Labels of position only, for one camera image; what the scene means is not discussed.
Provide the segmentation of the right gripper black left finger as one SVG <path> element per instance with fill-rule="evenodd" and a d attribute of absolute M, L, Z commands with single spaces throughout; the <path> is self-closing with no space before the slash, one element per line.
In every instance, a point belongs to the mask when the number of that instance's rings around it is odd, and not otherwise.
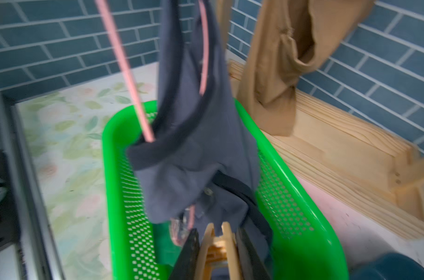
<path fill-rule="evenodd" d="M 200 241 L 197 229 L 190 231 L 168 280 L 194 280 Z"/>

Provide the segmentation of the dark grey tank top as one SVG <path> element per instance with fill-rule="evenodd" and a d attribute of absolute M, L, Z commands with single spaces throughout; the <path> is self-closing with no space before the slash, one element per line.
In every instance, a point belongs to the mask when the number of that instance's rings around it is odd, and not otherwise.
<path fill-rule="evenodd" d="M 127 157 L 143 189 L 148 219 L 162 224 L 188 216 L 195 206 L 199 236 L 208 224 L 217 234 L 223 222 L 244 228 L 267 268 L 273 231 L 255 196 L 260 181 L 257 143 L 235 106 L 220 31 L 208 1 L 208 82 L 199 93 L 203 34 L 199 1 L 190 43 L 185 43 L 177 1 L 162 1 L 158 112 L 154 142 L 138 140 Z"/>

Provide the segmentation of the green tank top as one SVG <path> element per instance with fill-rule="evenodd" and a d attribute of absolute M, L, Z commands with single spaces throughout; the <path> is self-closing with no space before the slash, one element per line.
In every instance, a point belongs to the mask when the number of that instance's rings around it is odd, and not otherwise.
<path fill-rule="evenodd" d="M 169 222 L 152 225 L 155 260 L 158 264 L 173 267 L 177 262 L 181 248 L 173 243 L 169 230 Z"/>

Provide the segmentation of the pink wire hanger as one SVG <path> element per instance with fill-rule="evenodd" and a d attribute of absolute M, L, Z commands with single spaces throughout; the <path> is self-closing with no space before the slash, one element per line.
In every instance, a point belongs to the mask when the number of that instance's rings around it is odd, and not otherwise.
<path fill-rule="evenodd" d="M 143 133 L 144 140 L 147 142 L 154 142 L 155 136 L 152 128 L 150 127 L 146 116 L 144 114 L 143 106 L 141 104 L 141 99 L 136 88 L 134 77 L 131 73 L 131 68 L 129 61 L 126 57 L 126 53 L 122 46 L 122 41 L 117 32 L 117 27 L 113 16 L 110 12 L 108 2 L 103 0 L 98 0 L 95 2 L 98 8 L 98 11 L 101 15 L 103 24 L 108 33 L 110 43 L 113 47 L 113 52 L 116 56 L 119 68 L 121 73 L 124 76 L 126 86 L 130 92 L 131 99 L 133 101 L 133 106 L 138 117 L 138 121 Z M 209 54 L 210 54 L 210 44 L 209 44 L 209 31 L 208 31 L 208 16 L 205 3 L 199 1 L 199 11 L 201 19 L 201 28 L 203 34 L 203 64 L 201 68 L 201 79 L 200 79 L 200 88 L 199 93 L 201 95 L 205 94 L 207 89 L 208 82 L 208 66 L 209 66 Z M 176 218 L 171 220 L 171 226 L 169 229 L 170 236 L 173 244 L 177 246 L 184 245 L 189 232 L 193 229 L 194 226 L 194 214 L 195 206 L 192 205 L 187 209 L 188 216 L 183 216 L 183 218 Z"/>

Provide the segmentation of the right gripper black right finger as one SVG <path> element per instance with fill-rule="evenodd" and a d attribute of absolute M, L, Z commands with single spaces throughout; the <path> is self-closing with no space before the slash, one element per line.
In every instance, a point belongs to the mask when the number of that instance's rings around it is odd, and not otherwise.
<path fill-rule="evenodd" d="M 242 278 L 244 280 L 270 280 L 271 276 L 244 228 L 240 227 L 235 236 Z"/>

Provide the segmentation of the yellow clothespin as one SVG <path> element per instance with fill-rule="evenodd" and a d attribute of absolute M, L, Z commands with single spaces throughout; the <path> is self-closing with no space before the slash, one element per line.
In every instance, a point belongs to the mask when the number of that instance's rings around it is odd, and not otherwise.
<path fill-rule="evenodd" d="M 207 225 L 196 260 L 194 280 L 210 280 L 212 272 L 221 267 L 227 267 L 229 279 L 243 279 L 235 234 L 229 222 L 223 222 L 221 229 L 222 235 L 216 237 L 214 224 Z"/>

